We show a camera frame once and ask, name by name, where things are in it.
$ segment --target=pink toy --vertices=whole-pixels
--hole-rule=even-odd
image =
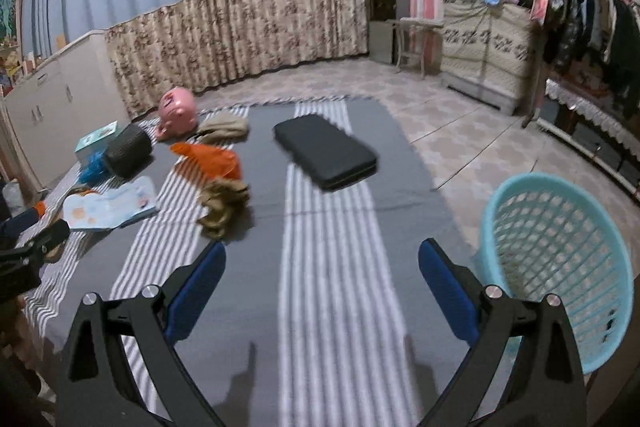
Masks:
[[[191,91],[183,87],[174,87],[162,96],[158,113],[160,123],[156,138],[160,141],[187,134],[198,125],[196,100]]]

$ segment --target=laundry basket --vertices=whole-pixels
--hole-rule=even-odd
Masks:
[[[505,181],[482,216],[483,284],[540,301],[562,298],[586,375],[617,349],[631,317],[631,263],[620,232],[587,192],[556,176]]]

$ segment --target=blue gripper pad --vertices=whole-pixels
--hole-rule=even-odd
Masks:
[[[471,347],[479,337],[478,311],[452,272],[454,265],[429,241],[418,250],[418,266],[453,334]]]
[[[167,307],[164,337],[172,346],[191,334],[225,272],[226,251],[222,243],[213,243],[198,259],[198,265]]]

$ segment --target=orange cloth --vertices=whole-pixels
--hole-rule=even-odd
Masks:
[[[33,205],[33,208],[38,211],[38,217],[40,218],[44,216],[44,213],[47,210],[47,207],[44,205],[44,201],[38,201],[38,203]]]
[[[177,155],[194,160],[207,178],[239,180],[242,177],[238,156],[233,151],[200,143],[184,142],[174,143],[171,150]]]

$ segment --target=brown crumpled cloth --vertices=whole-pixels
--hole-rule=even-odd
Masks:
[[[244,138],[249,133],[246,118],[229,111],[221,111],[207,118],[198,126],[199,143],[215,143],[220,140]]]
[[[209,209],[209,214],[198,219],[202,231],[212,239],[225,236],[231,220],[249,202],[249,187],[239,180],[215,178],[207,182],[198,196],[198,203]]]

